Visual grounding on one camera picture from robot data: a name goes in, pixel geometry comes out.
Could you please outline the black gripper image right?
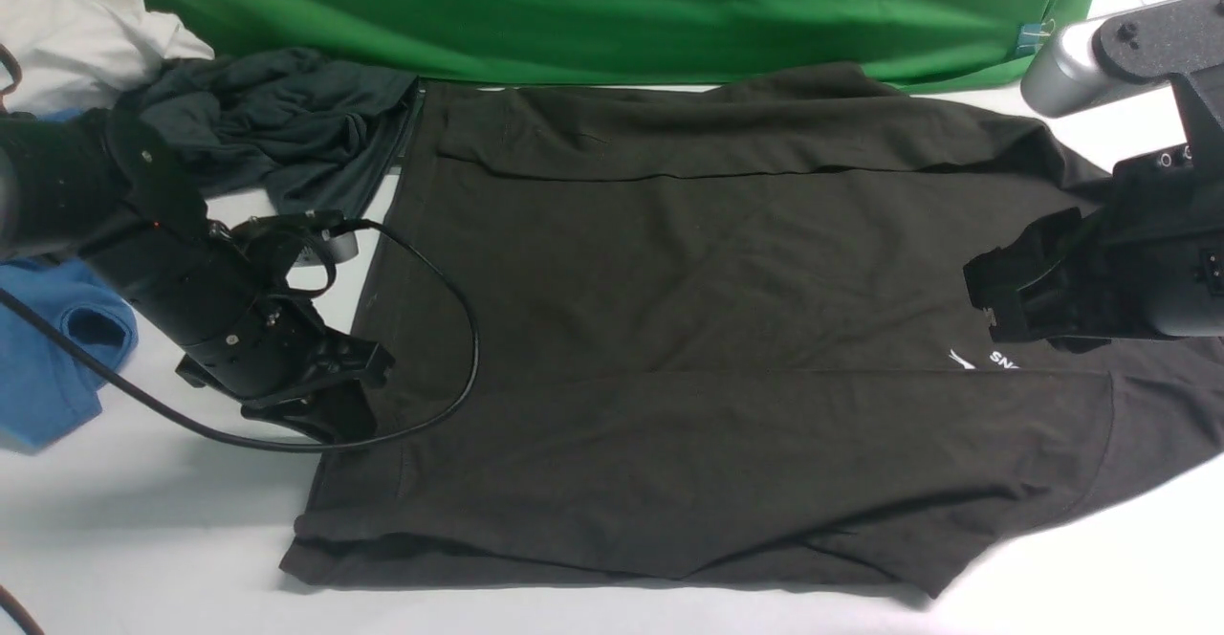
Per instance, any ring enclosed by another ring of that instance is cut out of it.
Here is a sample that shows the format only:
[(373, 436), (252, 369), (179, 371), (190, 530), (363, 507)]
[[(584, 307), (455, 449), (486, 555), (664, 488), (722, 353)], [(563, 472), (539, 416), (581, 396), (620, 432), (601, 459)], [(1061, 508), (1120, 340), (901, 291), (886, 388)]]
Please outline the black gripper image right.
[(969, 303), (993, 343), (1097, 349), (1148, 339), (1148, 324), (1106, 264), (1103, 221), (1100, 213), (1058, 210), (963, 266)]

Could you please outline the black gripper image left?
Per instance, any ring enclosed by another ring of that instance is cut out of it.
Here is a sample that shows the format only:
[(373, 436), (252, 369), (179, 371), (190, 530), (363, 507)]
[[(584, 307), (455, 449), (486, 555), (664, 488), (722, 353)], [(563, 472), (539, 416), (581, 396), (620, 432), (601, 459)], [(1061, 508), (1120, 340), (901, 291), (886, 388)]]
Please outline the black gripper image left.
[(176, 374), (240, 404), (241, 417), (321, 444), (362, 442), (377, 420), (367, 388), (386, 385), (393, 357), (379, 343), (322, 322), (306, 302), (258, 302), (235, 325), (185, 349)]

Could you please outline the black silver robot arm right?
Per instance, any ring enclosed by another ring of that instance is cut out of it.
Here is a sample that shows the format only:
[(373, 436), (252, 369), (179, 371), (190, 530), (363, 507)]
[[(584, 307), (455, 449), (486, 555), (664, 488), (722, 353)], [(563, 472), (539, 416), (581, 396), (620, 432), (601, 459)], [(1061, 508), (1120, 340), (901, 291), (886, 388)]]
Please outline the black silver robot arm right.
[(1119, 162), (1100, 208), (1037, 218), (963, 266), (994, 341), (1082, 355), (1222, 335), (1222, 69), (1171, 86), (1184, 146)]

